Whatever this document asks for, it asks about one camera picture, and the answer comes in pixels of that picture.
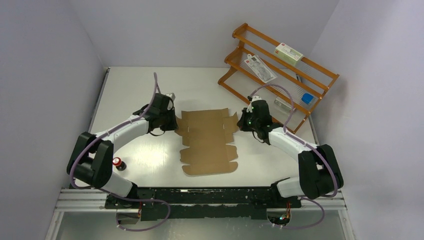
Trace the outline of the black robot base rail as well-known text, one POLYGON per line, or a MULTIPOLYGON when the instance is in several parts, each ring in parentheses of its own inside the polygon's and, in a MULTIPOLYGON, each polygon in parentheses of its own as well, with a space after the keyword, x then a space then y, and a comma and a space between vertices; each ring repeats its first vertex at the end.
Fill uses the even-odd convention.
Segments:
POLYGON ((141 210, 141 221, 202 218, 268 220, 270 209, 300 208, 296 196, 284 198, 275 185, 250 187, 139 187, 136 202, 107 195, 108 210, 141 210))

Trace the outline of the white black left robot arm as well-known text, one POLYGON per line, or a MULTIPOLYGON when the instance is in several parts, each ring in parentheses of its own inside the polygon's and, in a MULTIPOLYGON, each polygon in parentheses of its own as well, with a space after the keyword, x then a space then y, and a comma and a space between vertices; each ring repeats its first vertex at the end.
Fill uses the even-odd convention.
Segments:
POLYGON ((71 180, 118 196, 118 201, 126 208, 134 207, 139 200, 138 186, 113 171, 114 154, 155 129, 176 130, 175 98, 174 93, 155 93, 149 104, 112 129, 96 134, 81 133, 66 167, 71 180))

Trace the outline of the brown cardboard box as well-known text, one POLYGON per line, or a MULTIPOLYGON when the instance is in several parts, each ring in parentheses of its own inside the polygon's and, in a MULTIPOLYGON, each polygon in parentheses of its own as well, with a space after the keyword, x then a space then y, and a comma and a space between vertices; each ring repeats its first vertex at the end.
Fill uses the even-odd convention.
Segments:
POLYGON ((232 145, 238 131, 237 113, 228 108, 182 111, 175 133, 182 137, 182 171, 188 176, 232 173, 238 168, 237 147, 232 145))

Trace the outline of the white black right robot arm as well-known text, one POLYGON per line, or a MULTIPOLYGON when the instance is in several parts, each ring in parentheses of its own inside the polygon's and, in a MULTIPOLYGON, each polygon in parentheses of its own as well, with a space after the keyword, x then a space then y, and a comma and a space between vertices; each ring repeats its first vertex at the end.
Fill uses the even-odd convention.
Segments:
POLYGON ((242 110, 237 126, 243 132, 251 132, 261 143, 276 147, 298 164, 298 175, 273 184, 270 202, 282 207, 289 197, 333 197, 343 187, 334 150, 328 144, 317 145, 291 133, 283 124, 274 122, 268 103, 254 95, 242 110))

